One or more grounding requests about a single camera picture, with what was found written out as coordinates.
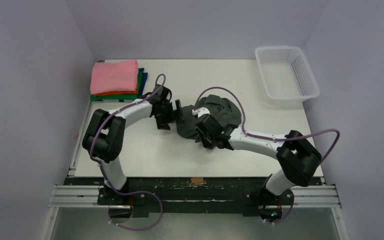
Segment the dark grey t shirt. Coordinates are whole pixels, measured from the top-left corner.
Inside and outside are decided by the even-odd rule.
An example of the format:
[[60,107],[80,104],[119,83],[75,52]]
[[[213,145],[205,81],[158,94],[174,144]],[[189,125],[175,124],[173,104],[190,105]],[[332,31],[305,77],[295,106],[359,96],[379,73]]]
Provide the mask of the dark grey t shirt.
[[[207,97],[201,98],[198,101],[197,107],[207,108],[210,111],[210,115],[213,116],[222,127],[228,124],[238,126],[242,122],[240,109],[227,98],[210,94]],[[187,105],[181,108],[183,117],[176,121],[176,131],[181,137],[199,143],[201,140],[198,132],[195,130],[198,119],[193,116],[193,109],[193,105]]]

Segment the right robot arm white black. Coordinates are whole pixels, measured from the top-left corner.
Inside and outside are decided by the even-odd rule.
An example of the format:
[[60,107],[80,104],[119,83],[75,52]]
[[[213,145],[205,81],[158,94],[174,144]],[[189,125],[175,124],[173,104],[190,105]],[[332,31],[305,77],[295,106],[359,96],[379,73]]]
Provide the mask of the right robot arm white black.
[[268,204],[294,186],[309,186],[321,163],[321,154],[296,130],[284,136],[258,135],[245,133],[233,124],[221,126],[205,107],[192,110],[192,115],[198,120],[195,130],[204,148],[249,151],[279,162],[281,169],[268,177],[260,191]]

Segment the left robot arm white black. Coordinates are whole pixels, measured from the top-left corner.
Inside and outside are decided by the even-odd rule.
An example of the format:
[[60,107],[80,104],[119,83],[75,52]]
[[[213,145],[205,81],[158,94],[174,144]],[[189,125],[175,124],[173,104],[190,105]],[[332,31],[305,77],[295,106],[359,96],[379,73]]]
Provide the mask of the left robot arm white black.
[[81,144],[98,164],[104,184],[111,189],[109,197],[116,204],[122,205],[129,199],[129,191],[124,187],[127,177],[119,160],[126,128],[153,117],[157,129],[170,130],[169,125],[176,120],[171,97],[171,90],[158,84],[153,92],[119,109],[93,112]]

